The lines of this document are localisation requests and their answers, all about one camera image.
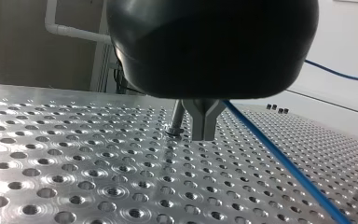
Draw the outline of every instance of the metal post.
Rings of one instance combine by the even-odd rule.
[[[181,125],[184,114],[185,108],[182,105],[182,101],[176,100],[175,107],[172,112],[171,123],[169,126],[166,127],[165,132],[173,136],[179,136],[179,134],[183,132],[183,129],[181,129]]]

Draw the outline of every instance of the metal bracket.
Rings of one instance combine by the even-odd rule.
[[[183,107],[193,118],[193,141],[213,141],[216,118],[226,108],[220,100],[182,100]]]

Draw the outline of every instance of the white pipe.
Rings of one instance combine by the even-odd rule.
[[[96,42],[103,42],[104,44],[112,45],[109,35],[100,35],[89,31],[79,30],[74,27],[68,27],[55,23],[55,15],[57,11],[57,0],[48,0],[45,17],[45,27],[50,33],[55,35],[67,35],[81,39],[92,40]]]

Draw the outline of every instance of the perforated metal table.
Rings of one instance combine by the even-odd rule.
[[[165,136],[173,101],[0,86],[0,223],[334,223],[225,111],[213,142]],[[240,106],[358,222],[358,139]]]

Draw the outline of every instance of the blue cable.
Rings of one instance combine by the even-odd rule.
[[[330,69],[330,68],[328,68],[328,67],[324,67],[323,65],[320,65],[320,64],[318,64],[318,63],[311,62],[311,61],[309,61],[309,60],[305,60],[305,63],[309,63],[309,64],[311,64],[311,65],[313,65],[313,66],[315,66],[315,67],[321,68],[321,69],[323,69],[324,71],[327,71],[327,72],[332,73],[332,74],[334,74],[334,75],[337,75],[337,76],[339,76],[339,77],[345,77],[345,78],[348,78],[348,79],[352,79],[352,80],[358,81],[358,77],[352,77],[352,76],[348,76],[348,75],[339,73],[339,72],[337,72],[337,71],[334,71],[333,69]]]
[[[262,142],[268,150],[286,167],[286,169],[297,179],[304,189],[330,214],[337,223],[351,222],[343,215],[336,206],[331,203],[324,195],[310,182],[301,171],[250,121],[248,120],[230,101],[225,100],[226,107]]]

